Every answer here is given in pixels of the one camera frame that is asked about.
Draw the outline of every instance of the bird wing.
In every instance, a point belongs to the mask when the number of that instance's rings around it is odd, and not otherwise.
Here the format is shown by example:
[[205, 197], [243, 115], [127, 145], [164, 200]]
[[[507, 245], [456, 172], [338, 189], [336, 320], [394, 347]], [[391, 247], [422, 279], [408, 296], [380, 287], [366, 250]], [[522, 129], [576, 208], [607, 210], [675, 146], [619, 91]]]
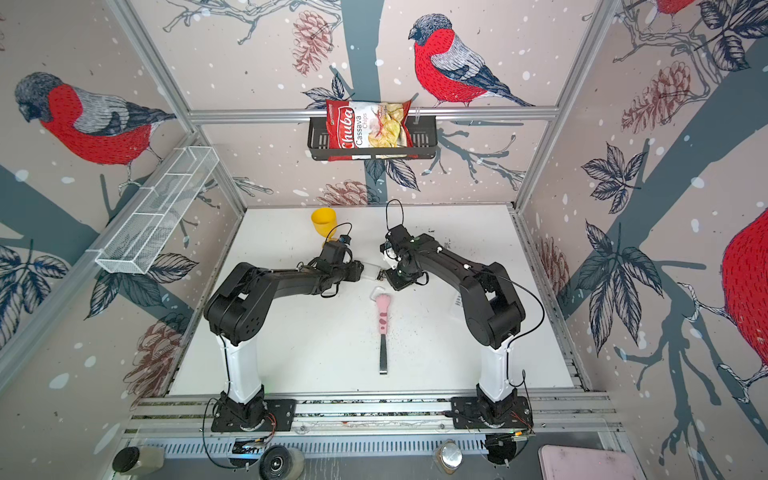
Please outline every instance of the bird wing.
[[453, 36], [453, 43], [447, 52], [433, 55], [429, 60], [440, 73], [464, 84], [472, 84], [469, 80], [485, 67], [485, 60], [480, 54], [464, 45], [458, 35]]
[[83, 113], [74, 122], [76, 130], [99, 136], [113, 136], [125, 131], [130, 115], [123, 98], [72, 88], [83, 106]]

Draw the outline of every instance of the yellow cup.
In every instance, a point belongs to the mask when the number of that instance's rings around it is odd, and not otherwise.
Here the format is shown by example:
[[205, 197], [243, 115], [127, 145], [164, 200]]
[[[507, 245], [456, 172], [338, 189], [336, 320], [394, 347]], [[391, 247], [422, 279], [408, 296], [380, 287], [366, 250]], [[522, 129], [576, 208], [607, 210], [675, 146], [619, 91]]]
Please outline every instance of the yellow cup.
[[336, 211], [333, 208], [318, 208], [312, 212], [312, 225], [321, 237], [326, 238], [331, 230], [338, 225], [336, 223]]

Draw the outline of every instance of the bird head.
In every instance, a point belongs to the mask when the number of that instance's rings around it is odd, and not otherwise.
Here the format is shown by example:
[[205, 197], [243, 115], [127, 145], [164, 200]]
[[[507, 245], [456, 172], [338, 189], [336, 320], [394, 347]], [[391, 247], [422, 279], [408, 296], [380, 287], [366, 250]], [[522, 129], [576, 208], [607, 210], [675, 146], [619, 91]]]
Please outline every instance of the bird head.
[[63, 84], [59, 77], [41, 71], [24, 77], [16, 85], [15, 92], [18, 110], [24, 119], [27, 122], [36, 118], [46, 122], [52, 121], [51, 109], [48, 107], [48, 94]]
[[453, 28], [448, 17], [440, 13], [430, 13], [416, 20], [408, 34], [408, 39], [414, 40], [420, 47], [423, 47], [433, 33], [443, 28]]

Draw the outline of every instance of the black wire basket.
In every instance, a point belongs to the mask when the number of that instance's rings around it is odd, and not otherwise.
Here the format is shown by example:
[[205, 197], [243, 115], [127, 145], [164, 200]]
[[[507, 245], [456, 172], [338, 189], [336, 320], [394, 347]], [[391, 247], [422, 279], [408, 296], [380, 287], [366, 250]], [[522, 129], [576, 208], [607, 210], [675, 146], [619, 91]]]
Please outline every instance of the black wire basket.
[[388, 159], [429, 160], [437, 155], [437, 122], [433, 116], [422, 115], [406, 117], [406, 128], [411, 134], [413, 147], [394, 148], [328, 148], [330, 136], [324, 117], [310, 118], [310, 135], [306, 145], [312, 159], [322, 161], [330, 157], [349, 157], [353, 160], [370, 160], [377, 155], [387, 155]]

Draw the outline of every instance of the pine cone illustration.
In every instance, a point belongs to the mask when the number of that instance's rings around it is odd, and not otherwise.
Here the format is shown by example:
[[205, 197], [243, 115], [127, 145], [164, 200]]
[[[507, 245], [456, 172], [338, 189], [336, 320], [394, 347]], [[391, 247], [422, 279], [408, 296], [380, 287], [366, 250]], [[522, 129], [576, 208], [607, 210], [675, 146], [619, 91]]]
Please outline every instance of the pine cone illustration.
[[365, 184], [356, 180], [345, 180], [343, 184], [326, 184], [323, 196], [317, 201], [325, 205], [367, 205], [378, 203], [379, 199]]
[[123, 378], [123, 382], [129, 384], [128, 393], [136, 395], [131, 410], [136, 409], [144, 397], [163, 394], [161, 388], [170, 373], [188, 324], [183, 315], [169, 313], [139, 337], [136, 345], [138, 354], [134, 357], [136, 368]]
[[632, 127], [633, 133], [653, 130], [657, 124], [664, 125], [677, 112], [690, 93], [690, 68], [682, 61], [659, 70], [643, 89], [643, 94], [632, 101], [629, 110], [621, 115], [621, 130]]
[[331, 27], [323, 17], [305, 10], [299, 13], [299, 19], [293, 24], [293, 67], [302, 75], [312, 68], [317, 71], [324, 58], [331, 51]]
[[544, 264], [544, 272], [547, 274], [549, 283], [557, 295], [568, 293], [568, 281], [571, 279], [571, 273], [568, 271], [568, 262], [565, 255], [554, 245], [554, 238], [547, 240], [539, 238], [538, 255], [541, 263]]

